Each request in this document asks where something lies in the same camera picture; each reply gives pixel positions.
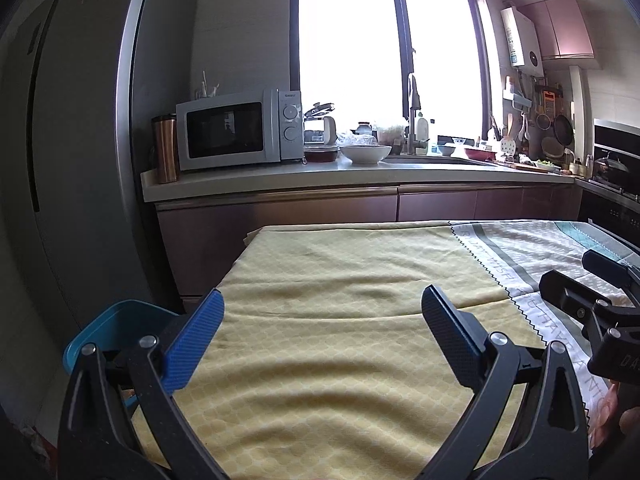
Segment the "right hand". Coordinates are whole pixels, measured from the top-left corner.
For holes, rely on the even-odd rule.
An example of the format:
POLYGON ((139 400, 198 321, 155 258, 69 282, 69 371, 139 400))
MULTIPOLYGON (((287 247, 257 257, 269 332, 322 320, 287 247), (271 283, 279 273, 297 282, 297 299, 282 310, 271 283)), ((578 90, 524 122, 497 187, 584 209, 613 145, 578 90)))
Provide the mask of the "right hand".
POLYGON ((639 426, 639 387, 610 382, 592 416, 589 429, 591 451, 600 448, 615 430, 626 436, 639 426))

